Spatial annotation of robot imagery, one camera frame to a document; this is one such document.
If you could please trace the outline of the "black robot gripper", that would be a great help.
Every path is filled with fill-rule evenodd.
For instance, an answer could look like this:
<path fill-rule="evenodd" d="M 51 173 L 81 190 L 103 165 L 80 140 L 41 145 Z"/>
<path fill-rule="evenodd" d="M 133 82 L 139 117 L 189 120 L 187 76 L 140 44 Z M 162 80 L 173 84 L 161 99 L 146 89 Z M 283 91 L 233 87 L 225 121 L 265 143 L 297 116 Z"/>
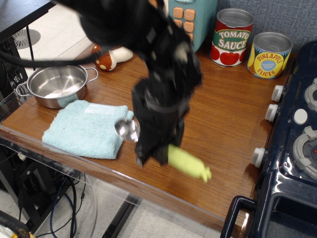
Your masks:
<path fill-rule="evenodd" d="M 150 82 L 142 79 L 132 90 L 133 110 L 141 128 L 135 147 L 136 164 L 141 168 L 153 154 L 160 165 L 168 163 L 170 143 L 181 144 L 183 117 L 189 110 L 189 97 L 172 100 L 169 107 L 157 103 Z"/>

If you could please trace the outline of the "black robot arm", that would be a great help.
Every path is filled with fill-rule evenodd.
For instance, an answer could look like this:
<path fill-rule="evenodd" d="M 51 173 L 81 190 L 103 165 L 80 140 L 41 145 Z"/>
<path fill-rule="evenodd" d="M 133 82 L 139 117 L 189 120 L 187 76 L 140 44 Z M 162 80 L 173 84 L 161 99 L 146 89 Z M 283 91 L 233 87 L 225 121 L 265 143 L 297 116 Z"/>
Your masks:
<path fill-rule="evenodd" d="M 183 117 L 195 87 L 200 63 L 190 38 L 165 14 L 163 1 L 63 0 L 76 11 L 87 37 L 103 49 L 123 46 L 146 63 L 149 76 L 132 91 L 133 111 L 141 132 L 135 147 L 141 164 L 149 157 L 168 161 L 169 144 L 179 145 Z"/>

